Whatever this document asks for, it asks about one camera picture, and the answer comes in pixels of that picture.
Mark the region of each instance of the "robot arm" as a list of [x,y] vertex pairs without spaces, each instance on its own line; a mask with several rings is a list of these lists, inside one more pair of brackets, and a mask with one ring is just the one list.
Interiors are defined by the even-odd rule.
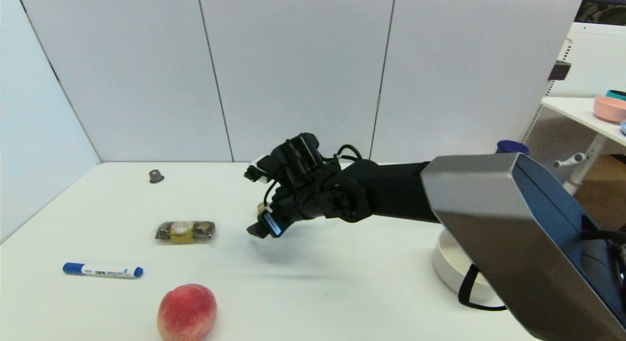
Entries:
[[323,158],[318,146],[315,136],[300,134],[248,168],[251,181],[280,184],[250,234],[278,238],[294,222],[319,216],[439,222],[533,336],[626,339],[626,240],[611,243],[619,234],[599,230],[538,163],[492,154],[377,165],[357,153],[342,170],[339,157]]

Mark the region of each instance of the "blue sticker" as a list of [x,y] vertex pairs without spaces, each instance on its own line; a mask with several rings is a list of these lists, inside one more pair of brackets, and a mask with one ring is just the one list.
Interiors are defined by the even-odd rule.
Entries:
[[270,215],[269,212],[266,212],[265,218],[268,224],[270,225],[270,227],[272,228],[272,231],[274,231],[275,234],[279,235],[280,227],[278,227],[278,224],[276,224],[276,221],[273,220],[272,215]]

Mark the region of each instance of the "yellow label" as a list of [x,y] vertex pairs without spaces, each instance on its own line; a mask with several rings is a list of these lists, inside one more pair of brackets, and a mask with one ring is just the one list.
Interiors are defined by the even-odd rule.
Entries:
[[170,238],[172,243],[193,243],[194,242],[194,223],[192,221],[182,221],[172,224]]

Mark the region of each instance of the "white wall panel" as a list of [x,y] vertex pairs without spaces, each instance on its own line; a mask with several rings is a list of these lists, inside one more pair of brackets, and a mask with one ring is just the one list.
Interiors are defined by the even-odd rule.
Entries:
[[199,0],[23,0],[103,161],[230,161]]
[[393,0],[201,0],[235,161],[312,132],[367,156]]
[[20,0],[1,0],[0,12],[2,242],[100,160]]
[[520,140],[581,0],[396,0],[372,159]]

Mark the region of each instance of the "teal bowl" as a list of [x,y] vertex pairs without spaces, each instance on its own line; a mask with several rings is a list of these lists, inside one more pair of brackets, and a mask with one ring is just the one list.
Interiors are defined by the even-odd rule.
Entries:
[[606,96],[626,101],[626,92],[624,91],[607,91]]

